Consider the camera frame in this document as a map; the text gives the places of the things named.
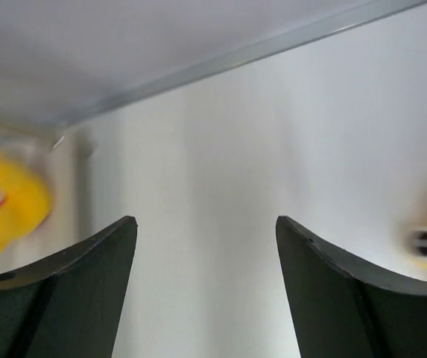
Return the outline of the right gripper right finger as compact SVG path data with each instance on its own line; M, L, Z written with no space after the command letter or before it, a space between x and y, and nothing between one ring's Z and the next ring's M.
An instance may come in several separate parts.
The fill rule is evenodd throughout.
M427 358L427 282L276 220L285 291L302 357Z

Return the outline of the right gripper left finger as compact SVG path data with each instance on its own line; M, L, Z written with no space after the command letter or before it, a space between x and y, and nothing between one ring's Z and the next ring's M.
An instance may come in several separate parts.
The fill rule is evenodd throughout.
M125 216L0 274L0 357L111 357L136 250Z

